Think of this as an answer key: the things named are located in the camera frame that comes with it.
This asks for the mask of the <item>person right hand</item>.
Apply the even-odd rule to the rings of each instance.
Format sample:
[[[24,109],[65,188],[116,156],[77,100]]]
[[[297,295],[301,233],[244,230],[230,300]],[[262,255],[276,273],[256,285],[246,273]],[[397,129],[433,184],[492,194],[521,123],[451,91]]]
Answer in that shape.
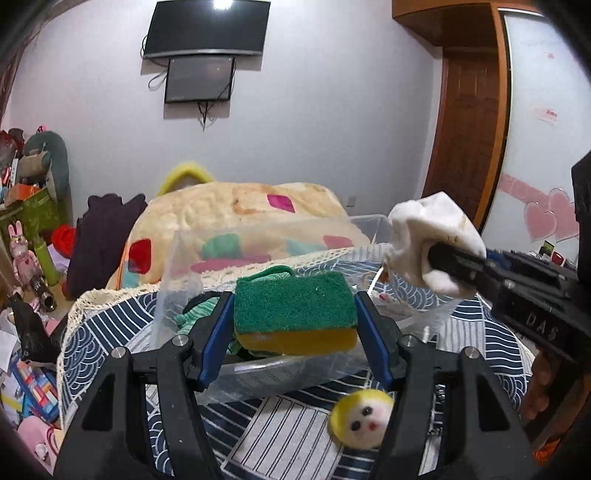
[[[553,384],[560,360],[551,352],[540,351],[532,365],[532,377],[521,404],[521,417],[526,424],[544,412],[550,403],[548,389]]]

